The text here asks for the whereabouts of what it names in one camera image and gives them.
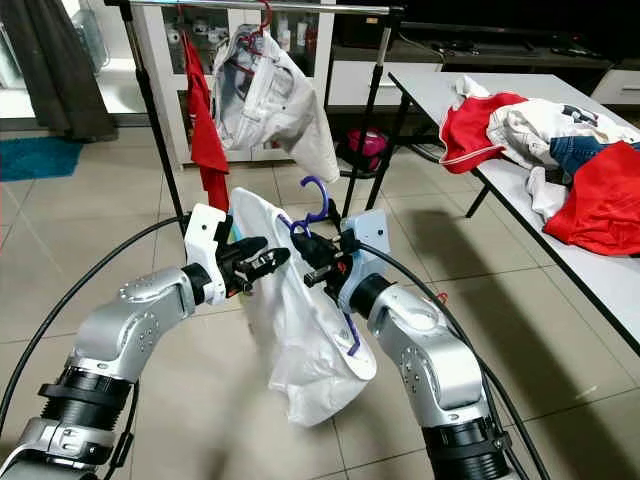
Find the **white glass door cabinet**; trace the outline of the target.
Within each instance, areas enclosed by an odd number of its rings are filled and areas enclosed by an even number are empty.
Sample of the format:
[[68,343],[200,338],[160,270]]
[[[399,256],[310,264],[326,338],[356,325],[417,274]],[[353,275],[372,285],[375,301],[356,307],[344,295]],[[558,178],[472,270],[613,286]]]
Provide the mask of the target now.
[[[131,12],[138,40],[134,51],[150,78],[154,110],[169,159],[178,166],[191,166],[186,55],[180,36],[187,33],[200,52],[206,81],[214,87],[211,60],[230,33],[242,24],[259,23],[262,13],[173,5],[133,5]],[[270,36],[310,78],[321,100],[326,95],[334,26],[333,14],[283,12],[271,15],[268,27]]]

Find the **pink floor appliance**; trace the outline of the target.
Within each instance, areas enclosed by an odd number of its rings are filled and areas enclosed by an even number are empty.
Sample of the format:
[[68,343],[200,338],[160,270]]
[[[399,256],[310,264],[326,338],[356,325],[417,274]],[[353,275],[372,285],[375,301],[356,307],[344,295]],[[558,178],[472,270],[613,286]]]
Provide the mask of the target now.
[[369,127],[362,131],[353,128],[346,134],[346,140],[339,143],[339,156],[352,166],[355,172],[375,172],[379,168],[381,155],[387,151],[389,140],[387,134],[379,128]]

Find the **red hanger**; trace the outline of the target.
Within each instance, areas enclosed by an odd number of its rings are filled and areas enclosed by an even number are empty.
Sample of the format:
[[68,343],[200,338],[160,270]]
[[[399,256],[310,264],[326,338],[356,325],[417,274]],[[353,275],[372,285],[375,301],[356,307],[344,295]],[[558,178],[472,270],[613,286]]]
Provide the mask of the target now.
[[268,27],[273,20],[273,8],[271,8],[269,0],[257,0],[262,5],[262,19],[259,22],[259,26],[250,29],[250,32],[246,35],[238,37],[239,45],[244,47],[244,50],[251,52],[253,55],[260,55],[259,41],[262,35],[268,31]]

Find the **white table with black legs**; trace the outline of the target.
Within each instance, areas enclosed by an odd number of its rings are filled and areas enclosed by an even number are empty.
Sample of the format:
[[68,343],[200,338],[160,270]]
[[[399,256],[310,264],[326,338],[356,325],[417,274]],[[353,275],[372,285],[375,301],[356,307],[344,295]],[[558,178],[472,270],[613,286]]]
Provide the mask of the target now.
[[[454,86],[463,77],[466,77],[463,72],[421,70],[389,74],[390,81],[402,93],[401,104],[416,106],[436,125],[442,124],[449,108],[461,100]],[[598,101],[549,74],[470,73],[468,77],[490,91],[512,91],[535,99],[567,102],[596,111],[613,122],[622,120]],[[599,255],[544,233],[525,191],[529,174],[520,166],[506,160],[490,160],[476,166],[471,174],[484,183],[485,191],[497,198],[640,357],[640,257]]]

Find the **grey curtain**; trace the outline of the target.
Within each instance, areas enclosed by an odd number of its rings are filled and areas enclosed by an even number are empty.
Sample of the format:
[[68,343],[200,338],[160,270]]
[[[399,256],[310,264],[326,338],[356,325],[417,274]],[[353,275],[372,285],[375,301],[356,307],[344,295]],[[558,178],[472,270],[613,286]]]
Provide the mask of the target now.
[[65,140],[116,140],[90,55],[61,0],[0,0],[0,17],[37,122]]

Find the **purple hanger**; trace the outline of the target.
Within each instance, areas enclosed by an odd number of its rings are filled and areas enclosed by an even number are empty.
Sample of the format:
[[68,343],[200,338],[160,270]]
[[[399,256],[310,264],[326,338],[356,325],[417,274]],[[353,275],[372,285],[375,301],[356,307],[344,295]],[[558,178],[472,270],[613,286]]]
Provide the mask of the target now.
[[323,180],[307,175],[300,182],[302,187],[316,186],[321,195],[321,207],[316,212],[306,212],[301,219],[294,220],[287,212],[274,212],[268,223],[273,239],[279,247],[291,251],[291,259],[282,269],[284,291],[294,297],[292,306],[303,323],[317,330],[320,338],[308,340],[310,346],[325,346],[337,353],[347,364],[355,361],[365,349],[365,342],[357,332],[355,321],[338,305],[338,293],[326,293],[325,284],[307,287],[303,276],[315,270],[315,260],[302,260],[294,250],[291,233],[303,230],[316,233],[314,225],[329,224],[339,227],[340,212],[328,192]]

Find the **metal clothes rack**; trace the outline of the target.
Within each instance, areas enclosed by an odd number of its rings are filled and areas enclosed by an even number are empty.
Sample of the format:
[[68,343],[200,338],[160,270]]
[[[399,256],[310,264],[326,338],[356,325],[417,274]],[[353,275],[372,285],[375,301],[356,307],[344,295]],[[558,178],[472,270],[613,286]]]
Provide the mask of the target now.
[[180,201],[177,180],[175,180],[174,175],[174,165],[177,165],[177,163],[172,159],[172,152],[170,152],[168,142],[164,138],[165,125],[163,124],[163,119],[160,118],[160,110],[157,109],[154,83],[151,81],[150,72],[148,72],[148,67],[145,63],[145,52],[148,50],[148,45],[145,41],[140,40],[137,29],[134,27],[134,6],[197,6],[197,8],[207,9],[257,10],[257,12],[270,13],[305,12],[329,15],[356,15],[356,17],[385,17],[388,22],[385,22],[383,28],[381,28],[381,41],[378,55],[376,55],[375,67],[372,69],[370,77],[372,83],[370,84],[369,92],[367,92],[365,116],[372,114],[372,106],[374,106],[376,91],[378,91],[378,82],[384,72],[385,55],[387,55],[389,49],[390,36],[393,36],[393,33],[396,32],[403,17],[402,6],[289,3],[289,1],[284,0],[104,0],[104,3],[118,9],[120,17],[122,17],[125,35],[127,35],[129,46],[131,46],[134,77],[136,77],[136,82],[140,87],[140,95],[143,105],[145,105],[148,123],[150,123],[151,132],[154,134],[157,154],[159,154],[161,165],[163,165],[163,174],[166,180],[166,187],[168,187],[170,193],[170,201],[172,201],[174,214],[178,218],[184,214],[184,209],[182,201]]

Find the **black television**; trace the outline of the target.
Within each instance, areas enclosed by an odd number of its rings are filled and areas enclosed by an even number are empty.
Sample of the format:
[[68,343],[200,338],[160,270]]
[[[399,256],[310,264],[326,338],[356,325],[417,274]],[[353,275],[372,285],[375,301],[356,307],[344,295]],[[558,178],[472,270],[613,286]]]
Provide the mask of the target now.
[[607,58],[640,58],[640,0],[337,0],[399,6],[410,31],[573,35]]

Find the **white drawer unit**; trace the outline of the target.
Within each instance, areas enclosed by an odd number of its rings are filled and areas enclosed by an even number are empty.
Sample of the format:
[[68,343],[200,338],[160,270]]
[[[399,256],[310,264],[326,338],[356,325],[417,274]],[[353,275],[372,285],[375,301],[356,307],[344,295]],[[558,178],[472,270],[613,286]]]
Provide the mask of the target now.
[[[362,108],[369,96],[370,79],[372,78],[372,61],[335,60],[326,81],[326,105],[329,108],[352,106]],[[420,63],[420,61],[389,61],[384,65],[383,78],[378,83],[375,95],[376,106],[394,106],[401,102],[401,92],[390,79],[390,73],[407,72],[480,72],[481,67],[448,67],[439,63]],[[584,69],[584,68],[550,68],[545,70],[572,84],[585,95],[599,104],[640,105],[640,70],[626,69]]]

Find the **teal floor mat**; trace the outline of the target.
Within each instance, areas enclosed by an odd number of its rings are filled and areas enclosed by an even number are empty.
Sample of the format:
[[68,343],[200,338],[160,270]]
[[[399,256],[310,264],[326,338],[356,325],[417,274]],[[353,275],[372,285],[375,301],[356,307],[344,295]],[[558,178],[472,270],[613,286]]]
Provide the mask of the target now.
[[0,182],[70,177],[83,143],[59,137],[29,137],[0,143]]

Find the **white cloth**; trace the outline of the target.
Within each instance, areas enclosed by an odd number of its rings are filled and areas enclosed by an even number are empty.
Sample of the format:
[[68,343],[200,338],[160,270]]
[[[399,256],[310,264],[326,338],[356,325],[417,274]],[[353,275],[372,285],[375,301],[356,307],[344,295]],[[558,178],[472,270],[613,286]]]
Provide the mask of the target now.
[[488,99],[492,96],[492,91],[483,84],[476,82],[474,78],[462,74],[454,79],[453,91],[462,99]]
[[564,206],[570,192],[572,180],[564,170],[553,166],[534,166],[526,179],[525,188],[530,193],[531,210],[545,225]]

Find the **white jeans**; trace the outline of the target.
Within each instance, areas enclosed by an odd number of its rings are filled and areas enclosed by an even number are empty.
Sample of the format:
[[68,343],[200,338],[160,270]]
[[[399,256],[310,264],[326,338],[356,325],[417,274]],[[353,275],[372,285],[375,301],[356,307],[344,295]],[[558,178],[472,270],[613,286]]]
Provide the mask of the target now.
[[340,178],[323,102],[311,79],[268,32],[242,24],[212,61],[214,119],[227,150],[279,143],[310,175]]

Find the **red garment with white trim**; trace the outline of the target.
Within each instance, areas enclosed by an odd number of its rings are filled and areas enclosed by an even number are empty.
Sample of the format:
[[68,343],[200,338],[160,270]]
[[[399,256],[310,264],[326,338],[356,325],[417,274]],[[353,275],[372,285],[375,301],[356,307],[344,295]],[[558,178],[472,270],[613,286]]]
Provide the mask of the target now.
[[451,108],[445,114],[444,124],[440,127],[445,154],[439,164],[449,173],[463,174],[486,160],[503,155],[506,147],[494,145],[486,134],[490,118],[498,108],[525,101],[526,97],[511,92],[465,97],[457,108]]

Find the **blue jeans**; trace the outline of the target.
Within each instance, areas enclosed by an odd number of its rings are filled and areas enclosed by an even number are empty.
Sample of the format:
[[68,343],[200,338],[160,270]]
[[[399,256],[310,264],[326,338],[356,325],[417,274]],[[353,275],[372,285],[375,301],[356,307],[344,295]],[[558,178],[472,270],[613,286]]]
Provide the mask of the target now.
[[563,183],[570,184],[573,174],[604,150],[608,143],[600,143],[591,136],[564,136],[552,138],[549,146],[550,157],[562,170]]

